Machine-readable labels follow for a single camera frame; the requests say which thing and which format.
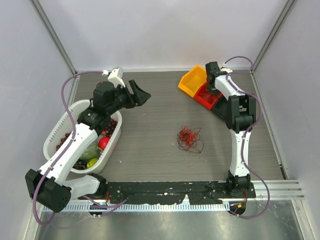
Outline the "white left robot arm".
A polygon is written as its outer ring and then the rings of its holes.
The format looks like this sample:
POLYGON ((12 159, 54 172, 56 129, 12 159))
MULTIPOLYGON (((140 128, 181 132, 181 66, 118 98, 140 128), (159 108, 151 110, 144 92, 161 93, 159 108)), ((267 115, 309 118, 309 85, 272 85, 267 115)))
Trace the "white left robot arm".
POLYGON ((113 114, 123 108, 142 106, 151 97, 134 80, 129 84, 133 92, 126 86, 100 82, 91 99, 77 101, 71 106, 77 121, 71 123, 70 136, 39 170, 30 169, 25 175, 28 193, 35 203, 59 213, 70 200, 86 195, 100 200, 106 195, 107 180, 96 173, 73 180, 67 177, 86 148, 111 123, 113 114))

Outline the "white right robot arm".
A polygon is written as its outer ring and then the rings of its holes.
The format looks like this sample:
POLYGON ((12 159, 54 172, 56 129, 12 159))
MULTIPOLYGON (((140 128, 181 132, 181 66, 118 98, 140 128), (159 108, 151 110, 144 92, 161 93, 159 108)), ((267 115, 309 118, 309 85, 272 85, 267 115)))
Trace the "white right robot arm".
POLYGON ((216 61, 207 63, 205 71, 208 92, 221 93, 226 100, 224 120, 231 134, 231 164, 225 190, 236 198, 250 188, 249 141, 256 122, 256 99, 236 85, 231 72, 222 70, 216 61))

